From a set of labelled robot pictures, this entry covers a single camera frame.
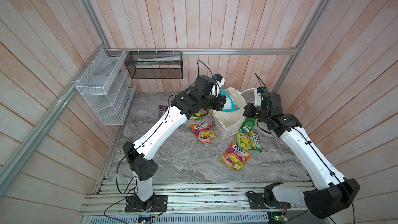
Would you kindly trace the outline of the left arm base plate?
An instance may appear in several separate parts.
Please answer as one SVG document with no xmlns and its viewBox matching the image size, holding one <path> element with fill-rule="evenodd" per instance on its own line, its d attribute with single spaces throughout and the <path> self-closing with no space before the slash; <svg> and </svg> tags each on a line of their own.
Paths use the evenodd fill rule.
<svg viewBox="0 0 398 224">
<path fill-rule="evenodd" d="M 147 201 L 142 201 L 138 196 L 132 195 L 126 199 L 126 213 L 141 212 L 165 212 L 167 210 L 168 196 L 156 195 L 151 196 Z"/>
</svg>

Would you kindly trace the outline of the white printed paper bag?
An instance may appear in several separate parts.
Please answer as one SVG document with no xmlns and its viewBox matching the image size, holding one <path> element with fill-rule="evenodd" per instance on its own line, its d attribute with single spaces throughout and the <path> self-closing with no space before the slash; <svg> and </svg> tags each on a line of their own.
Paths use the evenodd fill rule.
<svg viewBox="0 0 398 224">
<path fill-rule="evenodd" d="M 231 113 L 211 110 L 215 125 L 222 139 L 226 139 L 238 133 L 245 120 L 243 113 L 244 107 L 247 105 L 246 100 L 242 96 L 242 92 L 232 87 L 228 88 L 227 92 L 230 93 L 233 102 L 236 103 L 239 109 Z"/>
</svg>

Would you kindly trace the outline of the purple Fox's berries candy bag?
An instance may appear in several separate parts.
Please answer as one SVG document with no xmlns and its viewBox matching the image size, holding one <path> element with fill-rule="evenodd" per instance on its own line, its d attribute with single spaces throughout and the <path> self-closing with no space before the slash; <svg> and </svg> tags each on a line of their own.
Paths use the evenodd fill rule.
<svg viewBox="0 0 398 224">
<path fill-rule="evenodd" d="M 169 109 L 168 105 L 159 105 L 159 117 L 162 118 L 166 115 Z"/>
</svg>

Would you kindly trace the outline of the teal snack packet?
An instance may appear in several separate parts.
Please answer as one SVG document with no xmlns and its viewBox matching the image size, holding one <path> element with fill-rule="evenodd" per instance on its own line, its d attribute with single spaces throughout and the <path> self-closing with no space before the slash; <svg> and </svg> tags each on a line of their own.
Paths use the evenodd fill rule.
<svg viewBox="0 0 398 224">
<path fill-rule="evenodd" d="M 221 89 L 220 94 L 224 95 L 226 97 L 226 102 L 222 108 L 223 112 L 232 113 L 232 112 L 236 112 L 240 109 L 239 106 L 232 99 L 231 94 L 229 93 L 228 90 Z"/>
</svg>

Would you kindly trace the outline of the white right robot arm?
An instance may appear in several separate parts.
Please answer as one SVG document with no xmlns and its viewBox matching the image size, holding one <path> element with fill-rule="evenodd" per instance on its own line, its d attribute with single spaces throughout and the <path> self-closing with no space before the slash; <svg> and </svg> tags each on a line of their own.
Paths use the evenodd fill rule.
<svg viewBox="0 0 398 224">
<path fill-rule="evenodd" d="M 263 122 L 297 156 L 312 181 L 309 188 L 272 183 L 264 188 L 263 202 L 268 208 L 290 203 L 307 208 L 315 217 L 325 219 L 349 207 L 360 190 L 359 183 L 338 171 L 316 147 L 303 125 L 293 114 L 283 112 L 280 95 L 264 87 L 254 89 L 255 101 L 243 115 Z"/>
</svg>

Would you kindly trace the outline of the green Fox's spring tea bag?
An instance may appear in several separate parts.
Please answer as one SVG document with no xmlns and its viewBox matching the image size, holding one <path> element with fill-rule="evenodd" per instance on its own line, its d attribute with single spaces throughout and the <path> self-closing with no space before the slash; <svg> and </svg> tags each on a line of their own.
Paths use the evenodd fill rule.
<svg viewBox="0 0 398 224">
<path fill-rule="evenodd" d="M 190 120 L 200 120 L 207 116 L 210 116 L 210 112 L 208 110 L 200 110 L 199 112 L 193 114 L 189 119 Z"/>
</svg>

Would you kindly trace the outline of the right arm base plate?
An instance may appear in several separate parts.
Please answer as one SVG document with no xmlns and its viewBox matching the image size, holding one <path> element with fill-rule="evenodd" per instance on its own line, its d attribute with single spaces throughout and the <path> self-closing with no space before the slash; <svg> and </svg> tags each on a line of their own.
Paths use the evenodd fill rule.
<svg viewBox="0 0 398 224">
<path fill-rule="evenodd" d="M 290 203 L 278 202 L 274 196 L 265 191 L 264 193 L 256 193 L 254 191 L 247 191 L 245 193 L 248 198 L 251 209 L 288 209 L 291 208 Z"/>
</svg>

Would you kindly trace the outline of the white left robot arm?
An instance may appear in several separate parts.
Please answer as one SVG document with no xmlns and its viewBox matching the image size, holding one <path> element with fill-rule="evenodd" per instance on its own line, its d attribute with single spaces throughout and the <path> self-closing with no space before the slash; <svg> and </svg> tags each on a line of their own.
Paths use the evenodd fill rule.
<svg viewBox="0 0 398 224">
<path fill-rule="evenodd" d="M 135 201 L 143 211 L 152 207 L 152 177 L 158 170 L 153 158 L 170 135 L 199 110 L 221 111 L 226 96 L 220 94 L 225 79 L 220 74 L 199 75 L 193 86 L 176 94 L 165 114 L 141 138 L 123 145 L 124 157 L 136 179 Z"/>
</svg>

